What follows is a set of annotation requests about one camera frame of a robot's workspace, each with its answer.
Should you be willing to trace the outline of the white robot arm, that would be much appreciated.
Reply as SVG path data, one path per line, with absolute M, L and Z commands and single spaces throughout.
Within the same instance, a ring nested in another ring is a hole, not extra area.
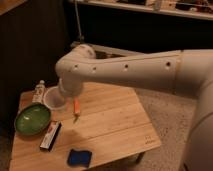
M 180 171 L 213 171 L 213 49 L 98 59 L 91 46 L 80 44 L 57 61 L 55 70 L 65 96 L 75 97 L 85 82 L 97 82 L 195 98 Z

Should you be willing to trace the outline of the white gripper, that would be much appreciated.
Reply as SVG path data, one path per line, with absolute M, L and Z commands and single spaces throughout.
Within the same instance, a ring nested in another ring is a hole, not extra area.
M 82 82 L 72 82 L 72 81 L 63 81 L 62 79 L 59 80 L 58 83 L 59 92 L 64 97 L 77 97 L 81 94 L 83 90 L 83 83 Z

